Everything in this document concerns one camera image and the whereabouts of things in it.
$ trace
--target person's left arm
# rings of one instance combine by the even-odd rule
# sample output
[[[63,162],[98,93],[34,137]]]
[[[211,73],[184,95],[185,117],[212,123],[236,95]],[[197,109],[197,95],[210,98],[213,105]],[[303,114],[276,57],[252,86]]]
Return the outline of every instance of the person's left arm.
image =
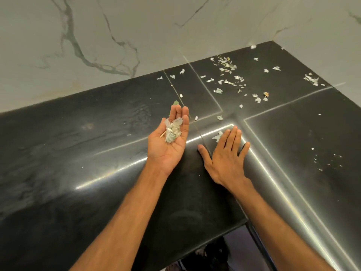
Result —
[[[189,129],[188,108],[172,105],[169,120],[183,118],[182,135],[166,143],[160,137],[165,118],[148,136],[148,159],[132,190],[125,196],[112,220],[80,256],[70,271],[129,271],[160,192],[180,161]]]

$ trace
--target black countertop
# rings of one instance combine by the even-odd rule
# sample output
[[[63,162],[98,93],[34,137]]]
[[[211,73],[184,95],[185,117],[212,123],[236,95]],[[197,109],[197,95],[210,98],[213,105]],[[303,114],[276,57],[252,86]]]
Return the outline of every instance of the black countertop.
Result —
[[[212,152],[212,137],[233,125],[251,141],[246,176],[264,198],[337,270],[360,269],[361,109],[322,78],[304,80],[312,71],[274,42],[222,57],[237,65],[232,74],[207,58],[1,114],[0,269],[67,270],[136,181],[146,137],[176,99],[199,119],[133,270],[158,271],[245,223],[196,151]],[[245,79],[240,93],[217,83],[235,75]],[[263,92],[268,101],[256,103]]]

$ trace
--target wall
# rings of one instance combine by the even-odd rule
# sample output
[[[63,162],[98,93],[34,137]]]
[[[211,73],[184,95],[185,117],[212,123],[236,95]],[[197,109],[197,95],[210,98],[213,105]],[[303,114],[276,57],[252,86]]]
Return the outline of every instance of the wall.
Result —
[[[0,0],[0,112],[275,40],[361,105],[360,0]]]

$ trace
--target forearm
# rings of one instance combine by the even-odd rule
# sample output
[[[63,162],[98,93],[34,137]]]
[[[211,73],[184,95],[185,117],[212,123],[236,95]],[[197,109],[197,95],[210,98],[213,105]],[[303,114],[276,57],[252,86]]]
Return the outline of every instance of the forearm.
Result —
[[[279,271],[333,270],[292,228],[263,200],[252,184],[232,188],[232,193],[255,226]]]
[[[147,163],[113,219],[70,270],[129,271],[165,181]]]

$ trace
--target person's right hand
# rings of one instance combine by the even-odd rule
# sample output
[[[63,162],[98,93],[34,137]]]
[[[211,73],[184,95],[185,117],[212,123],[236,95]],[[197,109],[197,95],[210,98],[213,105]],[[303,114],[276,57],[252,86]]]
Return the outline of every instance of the person's right hand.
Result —
[[[215,183],[223,185],[230,192],[240,183],[250,183],[243,171],[243,160],[250,143],[246,142],[239,156],[238,148],[241,144],[242,131],[237,126],[224,132],[214,150],[213,159],[203,145],[198,145],[198,151],[204,160],[204,167]]]

